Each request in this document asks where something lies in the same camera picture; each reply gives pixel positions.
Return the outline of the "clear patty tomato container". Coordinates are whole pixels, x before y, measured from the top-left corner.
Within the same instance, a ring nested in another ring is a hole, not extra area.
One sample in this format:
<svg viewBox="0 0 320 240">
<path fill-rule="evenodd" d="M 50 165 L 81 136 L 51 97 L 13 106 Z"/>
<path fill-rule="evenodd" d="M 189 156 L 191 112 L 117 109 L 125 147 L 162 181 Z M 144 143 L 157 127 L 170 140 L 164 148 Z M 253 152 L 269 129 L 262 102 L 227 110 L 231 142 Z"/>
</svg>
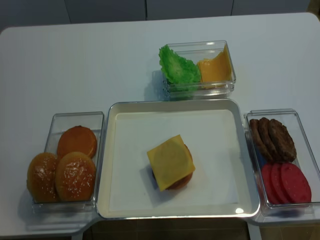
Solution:
<svg viewBox="0 0 320 240">
<path fill-rule="evenodd" d="M 267 162 L 256 147 L 249 121 L 275 119 L 286 126 L 296 148 L 296 159 L 293 162 Z M 251 219 L 257 224 L 317 222 L 320 220 L 320 171 L 309 145 L 298 113 L 293 109 L 252 110 L 244 115 L 244 130 L 249 155 L 257 185 L 260 204 L 258 213 Z M 311 202 L 271 204 L 266 194 L 262 168 L 265 164 L 291 163 L 296 165 L 306 177 L 311 189 Z"/>
</svg>

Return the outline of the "brown patty middle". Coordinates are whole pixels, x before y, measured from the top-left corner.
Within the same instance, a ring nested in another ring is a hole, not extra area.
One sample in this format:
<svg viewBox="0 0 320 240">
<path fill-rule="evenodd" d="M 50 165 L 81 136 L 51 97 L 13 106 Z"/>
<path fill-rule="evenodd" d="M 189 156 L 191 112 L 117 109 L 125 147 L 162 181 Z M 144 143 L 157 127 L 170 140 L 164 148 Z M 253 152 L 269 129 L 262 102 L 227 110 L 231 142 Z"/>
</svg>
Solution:
<svg viewBox="0 0 320 240">
<path fill-rule="evenodd" d="M 269 154 L 272 157 L 272 162 L 281 162 L 282 157 L 278 153 L 269 135 L 269 122 L 270 122 L 269 119 L 262 117 L 258 122 L 258 131 L 259 131 L 261 140 L 263 141 L 265 147 L 267 148 Z"/>
</svg>

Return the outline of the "sesame bun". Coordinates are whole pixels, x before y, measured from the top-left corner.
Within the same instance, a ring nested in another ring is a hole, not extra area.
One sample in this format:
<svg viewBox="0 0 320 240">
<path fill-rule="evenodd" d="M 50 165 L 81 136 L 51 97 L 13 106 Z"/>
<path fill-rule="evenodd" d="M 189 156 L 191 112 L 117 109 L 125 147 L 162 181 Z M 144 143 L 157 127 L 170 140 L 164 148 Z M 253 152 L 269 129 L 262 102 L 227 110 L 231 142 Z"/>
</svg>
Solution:
<svg viewBox="0 0 320 240">
<path fill-rule="evenodd" d="M 94 192 L 96 165 L 82 152 L 70 152 L 58 163 L 55 188 L 61 201 L 89 201 Z"/>
<path fill-rule="evenodd" d="M 56 167 L 60 159 L 50 152 L 36 155 L 27 170 L 27 189 L 36 203 L 59 201 L 55 187 Z"/>
</svg>

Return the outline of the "green lettuce leaf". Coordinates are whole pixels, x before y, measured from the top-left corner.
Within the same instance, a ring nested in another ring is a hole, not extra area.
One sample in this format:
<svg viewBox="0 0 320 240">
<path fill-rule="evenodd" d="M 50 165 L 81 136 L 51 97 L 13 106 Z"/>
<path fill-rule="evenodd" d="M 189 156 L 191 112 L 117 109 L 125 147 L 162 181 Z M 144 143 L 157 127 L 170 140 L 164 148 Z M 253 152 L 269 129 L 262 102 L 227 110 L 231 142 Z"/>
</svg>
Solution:
<svg viewBox="0 0 320 240">
<path fill-rule="evenodd" d="M 159 64 L 165 75 L 170 92 L 196 91 L 201 72 L 192 60 L 176 54 L 168 45 L 159 49 Z"/>
</svg>

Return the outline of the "sesame top bun left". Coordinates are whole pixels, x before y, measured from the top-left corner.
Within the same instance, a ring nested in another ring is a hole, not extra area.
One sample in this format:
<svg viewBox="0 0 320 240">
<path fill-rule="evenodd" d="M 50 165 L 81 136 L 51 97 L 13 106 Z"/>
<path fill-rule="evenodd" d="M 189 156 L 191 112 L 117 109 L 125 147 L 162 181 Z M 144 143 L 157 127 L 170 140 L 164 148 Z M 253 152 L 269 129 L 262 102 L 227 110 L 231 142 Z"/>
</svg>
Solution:
<svg viewBox="0 0 320 240">
<path fill-rule="evenodd" d="M 60 159 L 50 152 L 36 155 L 27 170 L 27 189 L 36 203 L 59 201 L 55 187 L 56 167 Z"/>
</svg>

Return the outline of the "red tomato slice right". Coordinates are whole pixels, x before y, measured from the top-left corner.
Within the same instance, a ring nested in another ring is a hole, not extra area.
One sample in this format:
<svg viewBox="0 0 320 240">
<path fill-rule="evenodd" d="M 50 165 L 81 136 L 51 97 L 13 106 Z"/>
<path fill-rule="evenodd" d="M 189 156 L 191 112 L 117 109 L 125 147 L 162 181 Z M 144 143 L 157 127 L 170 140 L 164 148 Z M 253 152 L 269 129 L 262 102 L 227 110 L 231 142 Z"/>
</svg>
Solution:
<svg viewBox="0 0 320 240">
<path fill-rule="evenodd" d="M 292 163 L 283 163 L 280 168 L 283 188 L 294 204 L 310 203 L 312 192 L 303 172 Z"/>
</svg>

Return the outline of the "red tomato slice middle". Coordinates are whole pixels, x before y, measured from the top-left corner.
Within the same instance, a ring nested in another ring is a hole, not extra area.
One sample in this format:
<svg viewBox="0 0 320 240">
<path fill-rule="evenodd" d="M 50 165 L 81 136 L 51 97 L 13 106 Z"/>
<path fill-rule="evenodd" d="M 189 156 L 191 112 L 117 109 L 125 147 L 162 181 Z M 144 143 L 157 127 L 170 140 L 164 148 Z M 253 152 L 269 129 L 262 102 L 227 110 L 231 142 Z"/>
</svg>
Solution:
<svg viewBox="0 0 320 240">
<path fill-rule="evenodd" d="M 278 201 L 281 204 L 289 204 L 290 200 L 289 197 L 287 196 L 281 182 L 281 164 L 280 163 L 275 163 L 270 172 L 270 180 L 271 180 L 271 185 L 272 188 L 275 192 L 275 195 L 278 199 Z"/>
</svg>

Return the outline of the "clear bun container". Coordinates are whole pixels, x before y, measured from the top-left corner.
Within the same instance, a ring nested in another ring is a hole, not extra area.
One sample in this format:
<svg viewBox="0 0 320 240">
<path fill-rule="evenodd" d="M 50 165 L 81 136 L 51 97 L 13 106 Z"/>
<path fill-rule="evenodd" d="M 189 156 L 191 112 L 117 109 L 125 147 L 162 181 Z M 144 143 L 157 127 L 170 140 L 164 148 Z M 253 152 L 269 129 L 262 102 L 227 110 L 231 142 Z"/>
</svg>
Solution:
<svg viewBox="0 0 320 240">
<path fill-rule="evenodd" d="M 78 213 L 90 212 L 96 208 L 98 196 L 98 182 L 101 172 L 102 157 L 104 153 L 102 144 L 105 141 L 106 127 L 105 115 L 101 111 L 76 112 L 76 113 L 56 113 L 52 117 L 50 129 L 45 145 L 45 152 L 56 154 L 61 136 L 72 127 L 86 127 L 90 129 L 97 140 L 95 154 L 91 157 L 95 167 L 93 193 L 89 200 L 72 200 L 50 203 L 38 203 L 32 201 L 34 213 Z"/>
</svg>

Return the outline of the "white metal serving tray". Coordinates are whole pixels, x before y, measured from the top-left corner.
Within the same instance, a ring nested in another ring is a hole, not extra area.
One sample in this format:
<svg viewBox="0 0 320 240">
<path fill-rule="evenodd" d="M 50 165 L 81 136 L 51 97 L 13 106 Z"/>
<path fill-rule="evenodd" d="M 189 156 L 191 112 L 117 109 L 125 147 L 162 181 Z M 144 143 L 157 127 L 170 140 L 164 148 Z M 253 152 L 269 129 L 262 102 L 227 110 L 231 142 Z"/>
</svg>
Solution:
<svg viewBox="0 0 320 240">
<path fill-rule="evenodd" d="M 116 123 L 121 114 L 170 114 L 228 110 L 232 113 L 239 145 L 238 157 L 232 163 L 238 203 L 190 207 L 165 207 L 145 210 L 110 210 Z M 100 169 L 97 212 L 104 219 L 161 218 L 249 218 L 260 209 L 260 197 L 253 171 L 240 109 L 231 99 L 118 102 L 108 112 L 104 155 Z"/>
</svg>

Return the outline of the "red tomato slice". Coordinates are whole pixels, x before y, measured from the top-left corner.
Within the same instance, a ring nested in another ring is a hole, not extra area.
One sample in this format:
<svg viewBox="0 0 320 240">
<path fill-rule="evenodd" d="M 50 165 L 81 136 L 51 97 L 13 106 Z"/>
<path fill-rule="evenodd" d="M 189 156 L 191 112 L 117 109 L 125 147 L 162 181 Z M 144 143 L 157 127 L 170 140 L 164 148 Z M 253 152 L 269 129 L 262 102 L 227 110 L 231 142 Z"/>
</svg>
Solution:
<svg viewBox="0 0 320 240">
<path fill-rule="evenodd" d="M 262 167 L 261 174 L 262 174 L 264 189 L 265 189 L 268 201 L 273 205 L 279 205 L 281 204 L 281 202 L 279 201 L 275 191 L 273 190 L 272 182 L 271 182 L 272 167 L 273 166 L 270 163 L 266 163 Z"/>
<path fill-rule="evenodd" d="M 283 163 L 280 168 L 283 188 L 294 204 L 310 203 L 312 192 L 303 172 L 292 163 Z"/>
<path fill-rule="evenodd" d="M 287 196 L 281 182 L 281 164 L 280 163 L 275 163 L 270 172 L 270 180 L 271 180 L 271 185 L 272 188 L 275 192 L 275 195 L 278 199 L 278 201 L 281 204 L 289 204 L 290 200 L 289 197 Z"/>
</svg>

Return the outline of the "yellow cheese slice stack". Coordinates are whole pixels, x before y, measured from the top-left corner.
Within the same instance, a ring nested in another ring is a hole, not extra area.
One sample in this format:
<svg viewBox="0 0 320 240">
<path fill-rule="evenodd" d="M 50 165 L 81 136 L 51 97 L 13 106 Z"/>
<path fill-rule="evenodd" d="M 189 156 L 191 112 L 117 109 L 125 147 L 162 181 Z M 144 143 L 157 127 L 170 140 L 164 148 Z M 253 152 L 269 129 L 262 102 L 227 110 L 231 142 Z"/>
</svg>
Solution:
<svg viewBox="0 0 320 240">
<path fill-rule="evenodd" d="M 232 80 L 232 68 L 227 46 L 215 58 L 205 58 L 197 63 L 203 84 L 228 82 Z"/>
</svg>

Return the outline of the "brown patty on bun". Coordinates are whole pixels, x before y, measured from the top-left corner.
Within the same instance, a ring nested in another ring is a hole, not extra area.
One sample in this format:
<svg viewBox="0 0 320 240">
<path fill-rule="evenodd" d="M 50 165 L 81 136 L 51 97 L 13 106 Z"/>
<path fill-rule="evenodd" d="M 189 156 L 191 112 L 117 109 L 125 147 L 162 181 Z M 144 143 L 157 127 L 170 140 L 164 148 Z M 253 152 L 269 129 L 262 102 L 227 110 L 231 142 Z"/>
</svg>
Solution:
<svg viewBox="0 0 320 240">
<path fill-rule="evenodd" d="M 191 158 L 191 161 L 193 162 L 193 157 L 191 155 L 191 152 L 190 152 L 189 148 L 187 147 L 187 145 L 184 145 L 184 146 L 187 149 L 187 152 L 188 152 L 188 155 Z M 186 186 L 189 183 L 189 181 L 191 180 L 192 176 L 193 176 L 193 172 L 191 172 L 187 176 L 181 178 L 180 180 L 176 181 L 171 186 L 167 187 L 165 190 L 168 190 L 168 191 L 169 190 L 179 190 L 179 189 L 183 188 L 184 186 Z M 152 170 L 152 177 L 156 181 L 156 177 L 154 175 L 153 170 Z"/>
</svg>

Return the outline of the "sesame top bun front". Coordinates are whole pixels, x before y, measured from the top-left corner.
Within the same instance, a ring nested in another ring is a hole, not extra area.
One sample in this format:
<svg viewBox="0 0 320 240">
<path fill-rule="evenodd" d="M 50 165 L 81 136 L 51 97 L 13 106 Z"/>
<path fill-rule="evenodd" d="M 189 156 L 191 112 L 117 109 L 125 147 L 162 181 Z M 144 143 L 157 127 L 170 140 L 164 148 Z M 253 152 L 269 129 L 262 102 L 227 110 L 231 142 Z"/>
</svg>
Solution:
<svg viewBox="0 0 320 240">
<path fill-rule="evenodd" d="M 58 163 L 55 188 L 61 201 L 89 201 L 94 192 L 96 165 L 82 152 L 70 152 Z"/>
</svg>

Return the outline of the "brown patty right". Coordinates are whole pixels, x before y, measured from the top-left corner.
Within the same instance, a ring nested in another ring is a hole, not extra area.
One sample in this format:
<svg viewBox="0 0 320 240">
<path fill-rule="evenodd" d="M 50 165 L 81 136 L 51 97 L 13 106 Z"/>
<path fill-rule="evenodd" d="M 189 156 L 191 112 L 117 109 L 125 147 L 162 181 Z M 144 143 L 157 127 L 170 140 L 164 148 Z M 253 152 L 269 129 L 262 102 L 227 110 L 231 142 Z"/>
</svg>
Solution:
<svg viewBox="0 0 320 240">
<path fill-rule="evenodd" d="M 268 132 L 282 160 L 292 163 L 297 158 L 297 150 L 287 127 L 280 121 L 271 119 L 268 123 Z"/>
</svg>

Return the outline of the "white paper tray liner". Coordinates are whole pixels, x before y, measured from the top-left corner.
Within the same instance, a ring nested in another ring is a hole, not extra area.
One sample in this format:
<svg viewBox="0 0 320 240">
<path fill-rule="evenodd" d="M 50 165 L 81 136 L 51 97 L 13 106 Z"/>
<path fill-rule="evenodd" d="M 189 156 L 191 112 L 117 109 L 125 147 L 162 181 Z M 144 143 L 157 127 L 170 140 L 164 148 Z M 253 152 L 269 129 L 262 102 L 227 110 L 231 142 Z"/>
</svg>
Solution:
<svg viewBox="0 0 320 240">
<path fill-rule="evenodd" d="M 160 191 L 149 150 L 180 135 L 195 171 L 186 187 Z M 239 144 L 228 110 L 120 114 L 116 120 L 111 211 L 237 204 L 233 161 Z"/>
</svg>

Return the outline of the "plain bottom bun half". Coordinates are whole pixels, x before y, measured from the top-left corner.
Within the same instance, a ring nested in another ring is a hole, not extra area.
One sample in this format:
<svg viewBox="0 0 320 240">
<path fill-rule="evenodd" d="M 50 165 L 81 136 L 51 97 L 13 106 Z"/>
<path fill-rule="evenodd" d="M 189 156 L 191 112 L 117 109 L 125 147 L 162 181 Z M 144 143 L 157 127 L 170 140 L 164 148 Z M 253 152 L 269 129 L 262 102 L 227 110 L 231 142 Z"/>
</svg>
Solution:
<svg viewBox="0 0 320 240">
<path fill-rule="evenodd" d="M 62 158 L 72 152 L 81 152 L 93 158 L 97 151 L 97 138 L 94 132 L 84 126 L 74 126 L 65 131 L 57 145 L 57 155 Z"/>
</svg>

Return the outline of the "brown patty left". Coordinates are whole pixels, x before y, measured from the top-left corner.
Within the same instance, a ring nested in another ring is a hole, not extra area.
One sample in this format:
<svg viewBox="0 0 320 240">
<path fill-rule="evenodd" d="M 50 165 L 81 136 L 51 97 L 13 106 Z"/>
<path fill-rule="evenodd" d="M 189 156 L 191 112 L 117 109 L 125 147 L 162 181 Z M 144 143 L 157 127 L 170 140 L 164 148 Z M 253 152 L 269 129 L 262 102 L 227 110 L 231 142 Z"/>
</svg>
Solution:
<svg viewBox="0 0 320 240">
<path fill-rule="evenodd" d="M 272 163 L 273 158 L 272 158 L 271 154 L 269 153 L 267 147 L 263 143 L 261 136 L 260 136 L 260 133 L 259 133 L 259 130 L 258 130 L 259 120 L 258 119 L 251 119 L 249 121 L 249 125 L 250 125 L 252 138 L 255 143 L 255 146 L 258 148 L 260 154 L 264 157 L 264 159 L 268 163 Z"/>
</svg>

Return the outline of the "clear lettuce cheese container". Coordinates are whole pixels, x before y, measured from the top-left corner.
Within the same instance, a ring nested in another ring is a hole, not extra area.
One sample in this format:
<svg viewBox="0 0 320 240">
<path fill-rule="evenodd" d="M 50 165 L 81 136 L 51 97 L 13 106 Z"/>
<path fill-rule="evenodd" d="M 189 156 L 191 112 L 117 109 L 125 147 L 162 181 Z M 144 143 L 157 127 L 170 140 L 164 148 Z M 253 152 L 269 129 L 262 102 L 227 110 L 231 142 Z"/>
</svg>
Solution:
<svg viewBox="0 0 320 240">
<path fill-rule="evenodd" d="M 166 44 L 176 54 L 181 57 L 191 60 L 195 65 L 203 59 L 213 59 L 220 52 L 223 51 L 225 45 L 228 50 L 229 60 L 231 65 L 231 77 L 230 81 L 212 82 L 212 83 L 199 83 L 197 90 L 195 91 L 178 91 L 170 92 L 170 86 L 167 83 L 165 75 L 162 73 L 163 90 L 166 97 L 173 100 L 186 100 L 186 99 L 214 99 L 214 98 L 226 98 L 235 88 L 236 74 L 233 67 L 233 63 L 230 56 L 228 44 L 225 40 L 216 41 L 203 41 L 203 42 L 188 42 L 188 43 L 173 43 Z"/>
</svg>

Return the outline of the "red tomato slice left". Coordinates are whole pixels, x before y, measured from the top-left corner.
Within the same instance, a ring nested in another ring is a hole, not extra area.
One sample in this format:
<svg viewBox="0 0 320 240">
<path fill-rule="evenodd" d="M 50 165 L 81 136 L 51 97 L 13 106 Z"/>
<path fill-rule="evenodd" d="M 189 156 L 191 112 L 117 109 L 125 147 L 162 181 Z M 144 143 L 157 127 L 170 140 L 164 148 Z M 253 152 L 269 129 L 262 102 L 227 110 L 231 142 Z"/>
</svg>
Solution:
<svg viewBox="0 0 320 240">
<path fill-rule="evenodd" d="M 272 182 L 271 182 L 272 167 L 273 166 L 270 163 L 266 163 L 262 167 L 261 174 L 262 174 L 264 189 L 265 189 L 268 201 L 273 205 L 279 205 L 281 204 L 281 202 L 279 201 L 275 191 L 273 190 Z"/>
</svg>

